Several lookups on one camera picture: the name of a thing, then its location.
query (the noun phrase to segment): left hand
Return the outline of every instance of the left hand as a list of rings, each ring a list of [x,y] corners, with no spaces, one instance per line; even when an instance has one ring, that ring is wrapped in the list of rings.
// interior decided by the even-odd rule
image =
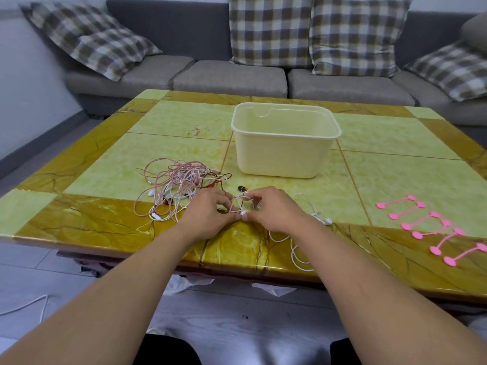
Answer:
[[[214,237],[227,224],[240,220],[240,212],[217,210],[217,205],[223,205],[228,211],[238,211],[232,198],[231,194],[216,187],[199,189],[177,226],[190,233],[192,242]]]

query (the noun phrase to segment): plastic bin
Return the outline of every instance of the plastic bin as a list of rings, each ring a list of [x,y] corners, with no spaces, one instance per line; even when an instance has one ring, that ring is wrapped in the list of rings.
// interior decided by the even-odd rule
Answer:
[[[314,177],[341,135],[330,110],[290,104],[239,104],[232,129],[240,170],[276,177]]]

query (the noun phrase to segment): sofa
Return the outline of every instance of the sofa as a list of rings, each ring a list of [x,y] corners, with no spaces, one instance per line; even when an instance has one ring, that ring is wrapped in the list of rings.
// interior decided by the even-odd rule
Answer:
[[[68,89],[91,114],[108,116],[147,88],[365,104],[430,107],[461,125],[487,125],[487,97],[452,102],[422,78],[315,76],[308,69],[230,64],[228,4],[162,0],[107,0],[124,26],[148,38],[164,55],[146,57],[118,82],[79,66],[65,75]],[[474,14],[410,11],[395,44],[404,67],[459,39]]]

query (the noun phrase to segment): pink cable tie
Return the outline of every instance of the pink cable tie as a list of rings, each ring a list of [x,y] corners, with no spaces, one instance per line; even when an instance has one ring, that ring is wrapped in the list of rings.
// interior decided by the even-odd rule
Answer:
[[[441,224],[442,224],[442,227],[440,229],[438,229],[436,232],[420,233],[420,232],[414,231],[414,232],[412,232],[412,236],[416,239],[423,239],[423,237],[426,235],[438,234],[438,233],[441,233],[442,231],[444,231],[445,229],[451,227],[451,222],[446,220],[446,219],[442,219]]]
[[[397,200],[394,200],[394,201],[389,201],[389,202],[385,202],[385,203],[383,203],[383,202],[377,202],[375,204],[375,206],[377,206],[380,209],[385,209],[387,205],[390,205],[390,204],[396,203],[396,202],[405,201],[405,200],[416,201],[416,197],[414,197],[413,195],[408,195],[405,198],[400,198],[400,199],[397,199]]]
[[[417,209],[424,209],[425,207],[426,207],[426,203],[421,202],[421,201],[418,201],[418,202],[416,203],[416,206],[415,206],[415,207],[413,207],[413,208],[411,208],[411,209],[409,209],[409,210],[406,210],[406,211],[404,211],[404,212],[402,212],[402,213],[399,213],[399,214],[390,213],[390,214],[389,214],[389,218],[391,218],[393,221],[396,221],[396,220],[398,220],[398,219],[399,219],[399,217],[400,217],[401,215],[409,214],[409,213],[412,213],[413,211],[415,211],[415,210],[417,210]]]
[[[464,253],[459,254],[456,258],[448,258],[445,257],[443,258],[443,261],[445,264],[449,266],[456,266],[456,261],[463,258],[465,255],[468,255],[470,252],[474,251],[482,251],[482,252],[487,252],[487,246],[484,245],[483,243],[478,243],[474,248],[471,248],[470,250],[466,250]]]
[[[436,211],[431,211],[429,215],[422,217],[420,220],[418,220],[416,223],[413,224],[407,224],[407,223],[402,223],[401,228],[404,229],[405,231],[410,231],[412,228],[417,226],[418,224],[421,224],[423,221],[430,219],[432,217],[435,217],[437,219],[441,218],[441,215],[437,213]]]
[[[453,233],[451,234],[448,234],[448,236],[446,236],[445,238],[443,238],[440,243],[438,243],[437,246],[431,246],[429,248],[429,250],[431,251],[432,254],[436,255],[436,256],[440,256],[441,255],[441,250],[440,250],[440,247],[443,243],[445,243],[447,240],[449,240],[450,238],[452,238],[454,235],[465,235],[465,232],[460,229],[460,228],[453,228]]]

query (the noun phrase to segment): person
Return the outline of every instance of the person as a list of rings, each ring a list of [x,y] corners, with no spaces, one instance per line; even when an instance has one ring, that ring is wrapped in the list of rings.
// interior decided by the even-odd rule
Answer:
[[[198,190],[178,224],[21,338],[3,353],[0,365],[153,363],[161,350],[166,357],[173,352],[178,362],[200,363],[186,342],[145,333],[189,247],[240,218],[295,240],[331,295],[363,364],[487,363],[487,345],[472,331],[304,213],[283,190],[266,187],[246,196],[254,205],[262,201],[259,210],[223,214],[216,206],[235,211],[232,195],[217,188]],[[182,361],[185,345],[191,360]]]

